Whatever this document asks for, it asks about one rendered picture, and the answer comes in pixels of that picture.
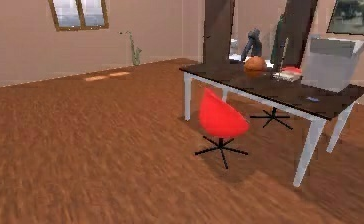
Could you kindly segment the wooden framed window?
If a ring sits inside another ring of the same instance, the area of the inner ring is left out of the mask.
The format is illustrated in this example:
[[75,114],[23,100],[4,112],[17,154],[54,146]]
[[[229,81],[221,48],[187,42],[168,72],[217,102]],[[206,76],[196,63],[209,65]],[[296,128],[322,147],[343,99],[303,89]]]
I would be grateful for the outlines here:
[[48,0],[57,31],[108,29],[106,0]]

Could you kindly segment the orange ball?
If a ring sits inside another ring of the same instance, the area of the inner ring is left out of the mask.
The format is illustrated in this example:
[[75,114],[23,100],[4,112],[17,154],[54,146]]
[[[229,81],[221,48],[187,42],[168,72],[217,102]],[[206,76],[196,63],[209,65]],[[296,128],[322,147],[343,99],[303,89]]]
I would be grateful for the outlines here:
[[247,71],[263,71],[267,68],[267,64],[262,57],[253,56],[244,63],[244,69]]

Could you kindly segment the framed dark picture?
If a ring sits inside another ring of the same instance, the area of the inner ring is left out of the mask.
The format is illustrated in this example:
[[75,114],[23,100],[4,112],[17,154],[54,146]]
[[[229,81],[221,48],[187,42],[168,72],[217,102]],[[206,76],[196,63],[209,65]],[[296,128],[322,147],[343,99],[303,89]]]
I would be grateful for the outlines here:
[[335,0],[327,32],[364,36],[364,0]]

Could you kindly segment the red swivel chair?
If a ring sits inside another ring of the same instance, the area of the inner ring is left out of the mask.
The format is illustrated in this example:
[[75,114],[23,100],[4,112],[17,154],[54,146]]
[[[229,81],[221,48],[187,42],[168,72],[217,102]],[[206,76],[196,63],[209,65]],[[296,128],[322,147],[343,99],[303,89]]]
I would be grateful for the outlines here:
[[207,136],[204,139],[213,144],[213,147],[196,151],[195,155],[219,150],[224,167],[228,169],[228,163],[224,151],[231,151],[247,155],[246,151],[229,148],[235,137],[249,130],[249,122],[235,108],[219,98],[213,90],[205,88],[199,107],[199,123],[201,127],[211,136],[216,137],[214,141]]

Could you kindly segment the grey laptop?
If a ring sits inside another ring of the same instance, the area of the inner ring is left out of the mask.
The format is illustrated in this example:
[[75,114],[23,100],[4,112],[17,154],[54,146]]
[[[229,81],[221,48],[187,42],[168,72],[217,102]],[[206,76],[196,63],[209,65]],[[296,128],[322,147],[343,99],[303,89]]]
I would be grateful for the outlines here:
[[333,92],[342,91],[350,84],[363,52],[364,40],[312,37],[301,84]]

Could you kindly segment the dark table with white legs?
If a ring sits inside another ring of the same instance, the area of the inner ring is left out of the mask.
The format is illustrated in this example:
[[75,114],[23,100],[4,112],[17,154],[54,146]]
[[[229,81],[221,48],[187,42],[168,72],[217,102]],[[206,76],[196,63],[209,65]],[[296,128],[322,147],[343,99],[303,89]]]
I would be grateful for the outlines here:
[[[184,116],[190,119],[191,82],[199,80],[222,90],[276,107],[279,110],[310,121],[307,138],[297,165],[293,185],[301,185],[307,167],[318,144],[325,124],[334,119],[336,124],[330,137],[327,151],[331,153],[348,120],[356,101],[364,95],[364,87],[350,84],[340,92],[302,85],[300,81],[289,82],[273,77],[271,72],[259,76],[245,73],[241,64],[224,64],[211,67],[206,64],[183,66],[184,72]],[[319,99],[312,102],[307,97]]]

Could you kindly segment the green house plant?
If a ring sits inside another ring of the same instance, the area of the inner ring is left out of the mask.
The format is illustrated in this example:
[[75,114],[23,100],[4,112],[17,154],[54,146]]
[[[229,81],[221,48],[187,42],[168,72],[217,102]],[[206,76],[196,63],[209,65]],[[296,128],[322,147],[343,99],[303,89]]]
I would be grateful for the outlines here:
[[126,34],[128,35],[130,41],[132,64],[134,66],[138,66],[141,63],[140,54],[142,50],[135,45],[132,33],[130,31],[126,31]]

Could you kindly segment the dark grey statue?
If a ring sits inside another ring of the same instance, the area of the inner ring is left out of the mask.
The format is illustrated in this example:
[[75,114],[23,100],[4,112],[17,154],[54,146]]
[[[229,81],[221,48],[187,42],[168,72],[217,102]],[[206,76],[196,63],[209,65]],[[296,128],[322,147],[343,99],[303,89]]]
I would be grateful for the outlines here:
[[248,53],[251,53],[251,56],[262,56],[262,42],[260,41],[260,30],[255,28],[248,33],[248,42],[244,47],[241,54],[241,61],[244,62]]

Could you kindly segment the dark brown door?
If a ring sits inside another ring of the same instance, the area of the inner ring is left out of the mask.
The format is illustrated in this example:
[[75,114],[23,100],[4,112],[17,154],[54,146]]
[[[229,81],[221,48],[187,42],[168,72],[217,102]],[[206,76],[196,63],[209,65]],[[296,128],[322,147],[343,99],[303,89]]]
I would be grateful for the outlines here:
[[203,62],[229,63],[234,0],[205,0]]
[[281,62],[285,39],[289,38],[283,65],[299,67],[305,53],[318,0],[287,0],[277,37],[274,66]]

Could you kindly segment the black star chair base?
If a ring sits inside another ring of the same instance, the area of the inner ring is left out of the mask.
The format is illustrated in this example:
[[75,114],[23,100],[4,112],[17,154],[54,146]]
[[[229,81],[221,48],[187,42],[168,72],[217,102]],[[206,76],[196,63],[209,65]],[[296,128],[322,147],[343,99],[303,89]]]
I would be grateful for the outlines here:
[[251,115],[252,119],[265,119],[266,122],[263,125],[265,128],[271,121],[275,120],[281,125],[285,126],[289,130],[292,130],[292,127],[287,123],[283,122],[283,119],[289,118],[289,115],[277,115],[277,108],[273,107],[270,112],[264,110],[264,115]]

